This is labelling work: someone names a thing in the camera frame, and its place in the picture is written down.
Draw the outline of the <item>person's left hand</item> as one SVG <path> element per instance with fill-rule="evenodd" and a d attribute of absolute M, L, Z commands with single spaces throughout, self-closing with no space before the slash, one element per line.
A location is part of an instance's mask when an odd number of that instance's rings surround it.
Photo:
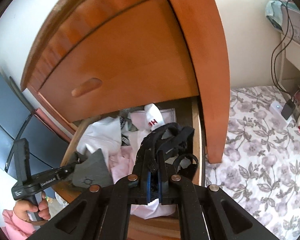
<path fill-rule="evenodd" d="M 28 200 L 18 200 L 15 203 L 15 206 L 13 208 L 14 214 L 23 221 L 30 221 L 29 212 L 38 213 L 38 216 L 44 220 L 49 220 L 51 218 L 48 202 L 45 199 L 46 194 L 45 192 L 42 192 L 42 201 L 34 205 Z"/>

